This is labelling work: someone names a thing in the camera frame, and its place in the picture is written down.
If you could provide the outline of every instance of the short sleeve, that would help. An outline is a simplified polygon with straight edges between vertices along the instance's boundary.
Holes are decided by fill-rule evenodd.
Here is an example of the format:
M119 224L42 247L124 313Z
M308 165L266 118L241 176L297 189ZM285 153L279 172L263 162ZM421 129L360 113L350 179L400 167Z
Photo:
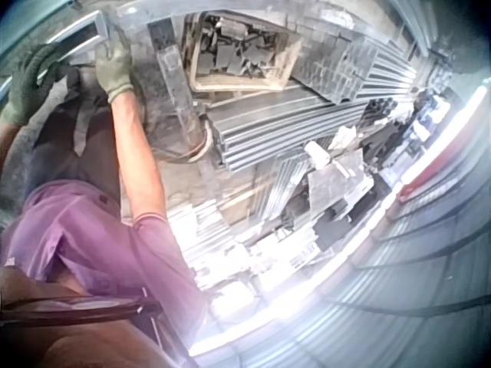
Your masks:
M167 220L158 215L139 218L133 226L134 251L143 279L162 304L170 323L187 348L206 316L206 300Z

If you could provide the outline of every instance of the purple shirt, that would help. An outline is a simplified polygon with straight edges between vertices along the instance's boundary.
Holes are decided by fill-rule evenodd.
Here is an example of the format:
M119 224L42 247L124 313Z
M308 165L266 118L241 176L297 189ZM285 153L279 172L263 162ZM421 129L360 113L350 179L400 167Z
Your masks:
M2 265L46 281L55 258L93 295L142 295L161 304L186 347L206 315L206 302L169 223L141 216L120 222L117 203L85 182L59 180L36 189L2 235Z

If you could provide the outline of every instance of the corrugated metal wall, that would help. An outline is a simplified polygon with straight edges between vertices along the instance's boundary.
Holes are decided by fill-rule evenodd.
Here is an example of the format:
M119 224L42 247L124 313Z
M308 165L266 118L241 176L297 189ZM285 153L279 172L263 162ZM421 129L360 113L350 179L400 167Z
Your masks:
M212 367L475 366L491 336L489 126L390 210L302 312L198 358Z

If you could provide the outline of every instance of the green work glove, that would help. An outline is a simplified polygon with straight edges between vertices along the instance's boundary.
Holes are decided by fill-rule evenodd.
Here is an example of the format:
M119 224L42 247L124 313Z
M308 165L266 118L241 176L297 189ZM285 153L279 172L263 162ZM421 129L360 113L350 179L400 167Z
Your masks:
M57 46L37 46L14 70L8 102L0 114L0 124L7 123L19 128L28 125L29 119L46 101L58 68ZM47 67L46 75L38 83L38 75Z
M95 53L97 80L107 93L109 103L126 90L133 90L130 80L131 50L123 31L109 27L109 39Z

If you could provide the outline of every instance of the worker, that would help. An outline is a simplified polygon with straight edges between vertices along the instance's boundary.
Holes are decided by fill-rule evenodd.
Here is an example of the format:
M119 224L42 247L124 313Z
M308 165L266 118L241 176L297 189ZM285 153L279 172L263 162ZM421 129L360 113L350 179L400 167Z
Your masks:
M152 323L150 318L131 321L146 337L138 335L136 328L121 328L140 344L158 343L163 355L180 361L182 347L190 348L203 323L206 302L167 219L160 171L140 122L130 79L130 46L120 30L110 28L109 32L108 41L96 50L95 74L101 92L92 91L89 96L93 109L84 151L80 156L74 151L74 130L86 91L79 70L70 67L68 94L35 141L24 208L3 231L0 262L27 278L59 284L85 297L153 298L162 313ZM41 83L38 75L55 47L36 48L12 76L8 103L0 115L0 167L15 136L28 125L54 83L56 63ZM132 226L120 222L119 172ZM1 287L3 291L12 286ZM117 336L119 330L115 327L109 334ZM135 366L145 366L137 362Z

